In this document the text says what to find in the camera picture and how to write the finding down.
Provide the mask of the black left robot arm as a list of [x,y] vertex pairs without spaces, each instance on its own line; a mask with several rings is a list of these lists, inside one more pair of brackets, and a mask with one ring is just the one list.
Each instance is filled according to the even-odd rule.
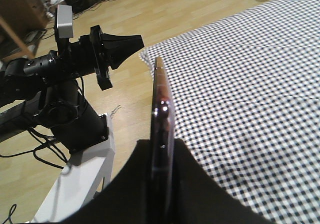
[[56,42],[57,51],[1,67],[0,104],[20,100],[0,115],[1,141],[39,125],[51,130],[70,153],[107,140],[106,118],[88,103],[77,79],[94,73],[102,90],[111,88],[109,69],[117,69],[142,49],[142,37],[105,34],[94,26],[77,42],[60,38]]

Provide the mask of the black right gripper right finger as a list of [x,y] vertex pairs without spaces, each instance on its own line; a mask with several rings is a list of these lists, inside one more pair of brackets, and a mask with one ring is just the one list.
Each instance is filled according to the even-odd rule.
[[183,140],[174,144],[173,223],[271,223],[214,182]]

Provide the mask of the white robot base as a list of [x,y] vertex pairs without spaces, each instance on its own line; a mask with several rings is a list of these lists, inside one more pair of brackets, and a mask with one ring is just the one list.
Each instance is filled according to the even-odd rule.
[[108,135],[102,142],[72,154],[31,223],[59,222],[89,203],[101,182],[111,181],[115,156],[112,119],[105,113]]

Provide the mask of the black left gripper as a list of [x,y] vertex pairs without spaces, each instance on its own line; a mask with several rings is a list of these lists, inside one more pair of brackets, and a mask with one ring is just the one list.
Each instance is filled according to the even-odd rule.
[[141,35],[116,36],[102,34],[99,25],[90,28],[89,40],[95,57],[94,70],[96,79],[101,90],[113,87],[107,61],[105,60],[104,48],[107,50],[109,66],[115,70],[132,55],[129,50],[135,53],[144,47]]

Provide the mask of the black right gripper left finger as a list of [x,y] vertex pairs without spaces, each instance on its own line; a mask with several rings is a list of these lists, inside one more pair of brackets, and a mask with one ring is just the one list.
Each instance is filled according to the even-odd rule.
[[150,141],[138,140],[117,176],[92,201],[60,223],[148,223]]

